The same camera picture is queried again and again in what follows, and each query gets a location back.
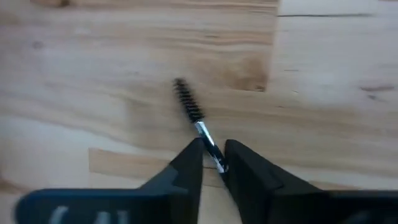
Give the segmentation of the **black spoolie brush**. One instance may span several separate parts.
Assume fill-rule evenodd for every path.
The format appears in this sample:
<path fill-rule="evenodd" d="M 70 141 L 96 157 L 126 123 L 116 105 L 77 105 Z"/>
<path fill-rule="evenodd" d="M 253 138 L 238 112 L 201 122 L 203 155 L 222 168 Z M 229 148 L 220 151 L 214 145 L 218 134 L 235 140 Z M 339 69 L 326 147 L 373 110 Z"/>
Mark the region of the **black spoolie brush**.
<path fill-rule="evenodd" d="M 205 125 L 204 121 L 205 114 L 197 104 L 192 89 L 189 87 L 189 84 L 187 83 L 186 79 L 175 78 L 174 90 L 182 106 L 182 109 L 186 113 L 189 121 L 194 125 L 195 129 L 198 131 L 198 134 L 202 139 L 202 141 L 204 142 L 208 154 L 215 162 L 218 173 L 224 182 L 226 180 L 226 176 L 228 173 L 228 165 L 225 161 L 224 155 L 222 154 L 219 147 L 214 142 L 209 130 Z"/>

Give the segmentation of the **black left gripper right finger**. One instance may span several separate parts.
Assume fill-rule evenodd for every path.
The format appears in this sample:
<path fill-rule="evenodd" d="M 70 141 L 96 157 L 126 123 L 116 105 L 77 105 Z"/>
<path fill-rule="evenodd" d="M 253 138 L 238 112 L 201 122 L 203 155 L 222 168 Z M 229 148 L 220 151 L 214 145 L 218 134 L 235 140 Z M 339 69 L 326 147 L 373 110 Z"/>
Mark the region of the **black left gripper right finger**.
<path fill-rule="evenodd" d="M 225 156 L 243 224 L 398 224 L 398 190 L 322 190 L 232 139 Z"/>

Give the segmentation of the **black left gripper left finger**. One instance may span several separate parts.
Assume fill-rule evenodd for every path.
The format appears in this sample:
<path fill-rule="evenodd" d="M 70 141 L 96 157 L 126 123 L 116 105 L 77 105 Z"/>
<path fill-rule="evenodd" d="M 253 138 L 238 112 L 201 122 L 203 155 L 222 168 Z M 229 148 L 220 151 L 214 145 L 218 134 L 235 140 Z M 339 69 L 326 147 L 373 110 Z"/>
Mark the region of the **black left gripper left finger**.
<path fill-rule="evenodd" d="M 194 139 L 136 189 L 41 189 L 14 209 L 17 224 L 197 224 L 203 150 Z"/>

